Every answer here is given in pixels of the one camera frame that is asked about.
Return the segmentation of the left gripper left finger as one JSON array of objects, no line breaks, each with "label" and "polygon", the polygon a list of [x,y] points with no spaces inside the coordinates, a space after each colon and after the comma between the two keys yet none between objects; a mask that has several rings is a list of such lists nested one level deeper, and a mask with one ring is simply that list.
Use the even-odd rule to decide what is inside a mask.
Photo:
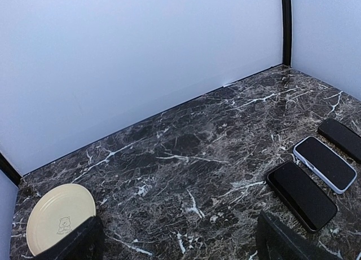
[{"label": "left gripper left finger", "polygon": [[104,226],[100,216],[92,216],[33,259],[103,259]]}]

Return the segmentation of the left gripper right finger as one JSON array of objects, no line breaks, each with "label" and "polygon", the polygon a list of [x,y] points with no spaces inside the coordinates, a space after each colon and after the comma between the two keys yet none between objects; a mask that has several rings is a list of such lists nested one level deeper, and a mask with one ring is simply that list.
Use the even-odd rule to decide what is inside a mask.
[{"label": "left gripper right finger", "polygon": [[339,259],[308,242],[265,211],[261,211],[258,216],[256,247],[259,259]]}]

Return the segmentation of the pink phone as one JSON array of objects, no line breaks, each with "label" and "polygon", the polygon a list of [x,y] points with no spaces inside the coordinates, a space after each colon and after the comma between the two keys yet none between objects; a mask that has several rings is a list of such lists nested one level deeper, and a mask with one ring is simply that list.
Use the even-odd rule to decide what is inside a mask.
[{"label": "pink phone", "polygon": [[337,214],[331,198],[292,161],[270,170],[266,182],[309,233],[320,231]]}]

